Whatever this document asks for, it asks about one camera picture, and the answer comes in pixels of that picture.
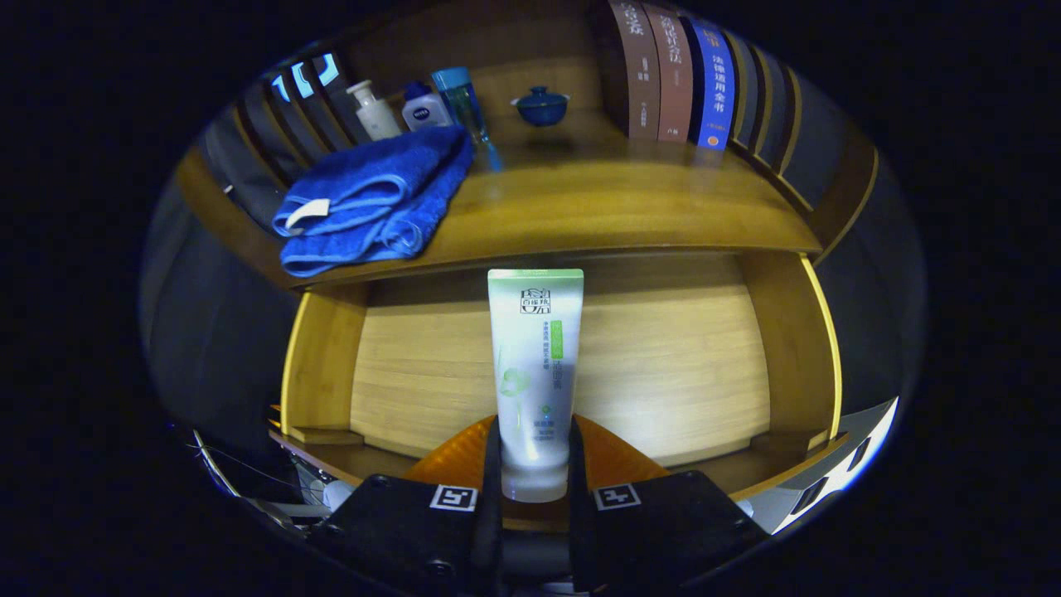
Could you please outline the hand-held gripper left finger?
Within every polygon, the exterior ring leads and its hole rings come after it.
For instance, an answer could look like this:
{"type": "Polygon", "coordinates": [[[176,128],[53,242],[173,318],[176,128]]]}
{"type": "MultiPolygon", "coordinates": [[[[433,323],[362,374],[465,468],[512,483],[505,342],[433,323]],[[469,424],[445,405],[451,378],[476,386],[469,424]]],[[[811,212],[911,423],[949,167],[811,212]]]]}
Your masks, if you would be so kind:
{"type": "Polygon", "coordinates": [[[402,596],[501,596],[501,440],[494,416],[402,477],[373,473],[308,544],[402,596]]]}

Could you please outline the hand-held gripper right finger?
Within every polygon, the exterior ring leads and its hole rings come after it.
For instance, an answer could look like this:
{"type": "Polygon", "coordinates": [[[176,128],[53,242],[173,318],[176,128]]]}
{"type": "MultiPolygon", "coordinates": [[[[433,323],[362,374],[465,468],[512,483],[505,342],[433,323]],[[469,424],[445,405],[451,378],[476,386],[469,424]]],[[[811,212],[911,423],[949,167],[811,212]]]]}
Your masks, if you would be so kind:
{"type": "Polygon", "coordinates": [[[574,415],[569,562],[587,594],[692,594],[770,535],[701,471],[672,473],[574,415]]]}

